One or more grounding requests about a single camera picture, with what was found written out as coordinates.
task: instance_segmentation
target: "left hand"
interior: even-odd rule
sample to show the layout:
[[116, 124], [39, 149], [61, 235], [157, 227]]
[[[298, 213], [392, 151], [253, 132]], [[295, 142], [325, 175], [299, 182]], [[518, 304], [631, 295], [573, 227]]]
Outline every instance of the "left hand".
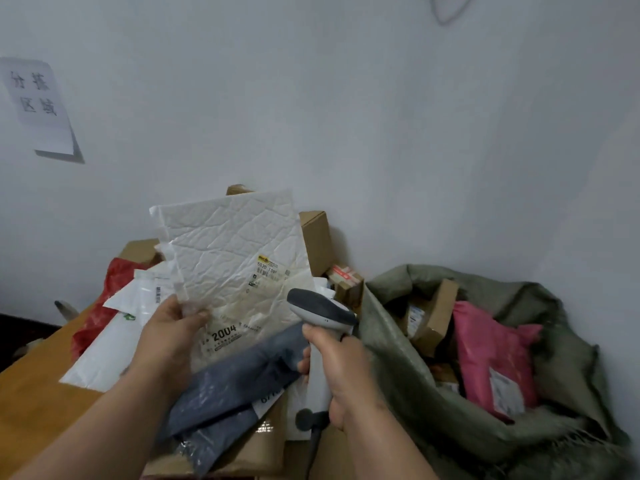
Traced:
[[194, 336], [210, 318], [204, 311], [183, 318], [178, 298], [171, 295], [142, 329], [128, 373], [153, 375], [169, 402], [175, 402], [191, 381]]

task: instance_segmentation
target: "hand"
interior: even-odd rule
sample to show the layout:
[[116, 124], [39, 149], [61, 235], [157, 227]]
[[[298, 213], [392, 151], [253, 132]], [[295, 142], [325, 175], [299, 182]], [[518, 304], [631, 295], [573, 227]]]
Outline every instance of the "hand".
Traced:
[[210, 318], [208, 312], [182, 318], [178, 298], [171, 295], [142, 329], [128, 373], [158, 378], [170, 404], [175, 402], [191, 380], [193, 338]]
[[[306, 323], [302, 325], [302, 333], [322, 354], [324, 374], [333, 395], [329, 405], [332, 425], [343, 429], [354, 412], [384, 407], [361, 341], [355, 337], [345, 337], [338, 342], [323, 328]], [[310, 355], [311, 350], [307, 348], [305, 358], [298, 364], [302, 374], [309, 373]]]

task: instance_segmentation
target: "right hand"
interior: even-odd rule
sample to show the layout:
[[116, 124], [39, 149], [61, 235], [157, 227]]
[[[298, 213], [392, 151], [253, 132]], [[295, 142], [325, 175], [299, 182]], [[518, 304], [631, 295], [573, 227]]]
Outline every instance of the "right hand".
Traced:
[[[333, 395], [329, 406], [332, 425], [344, 429], [355, 412], [384, 407], [361, 341], [345, 337], [338, 342], [325, 329], [306, 323], [302, 325], [302, 333], [322, 354], [324, 375]], [[298, 365], [302, 374], [309, 372], [309, 355], [310, 350], [305, 350], [306, 359]]]

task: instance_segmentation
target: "red plastic bag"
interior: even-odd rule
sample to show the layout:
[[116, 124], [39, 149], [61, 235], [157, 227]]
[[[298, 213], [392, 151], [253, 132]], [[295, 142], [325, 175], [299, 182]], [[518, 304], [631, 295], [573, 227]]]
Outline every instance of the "red plastic bag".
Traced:
[[117, 311], [103, 307], [105, 301], [120, 291], [133, 279], [136, 269], [148, 269], [146, 264], [140, 264], [126, 259], [114, 258], [109, 263], [107, 275], [104, 278], [104, 289], [100, 298], [95, 302], [83, 327], [71, 338], [71, 355], [77, 360], [92, 344], [100, 332], [107, 326]]
[[468, 301], [453, 307], [467, 399], [505, 421], [538, 405], [529, 347], [542, 325], [510, 328]]

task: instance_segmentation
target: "printed number 2004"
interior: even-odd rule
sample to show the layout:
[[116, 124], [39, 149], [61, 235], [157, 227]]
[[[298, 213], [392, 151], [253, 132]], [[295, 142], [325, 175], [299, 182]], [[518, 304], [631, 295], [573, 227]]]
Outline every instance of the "printed number 2004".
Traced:
[[231, 325], [225, 328], [222, 328], [218, 331], [213, 332], [211, 335], [213, 336], [214, 340], [222, 340], [224, 339], [226, 336], [231, 335], [231, 332], [236, 331], [236, 326], [235, 325]]

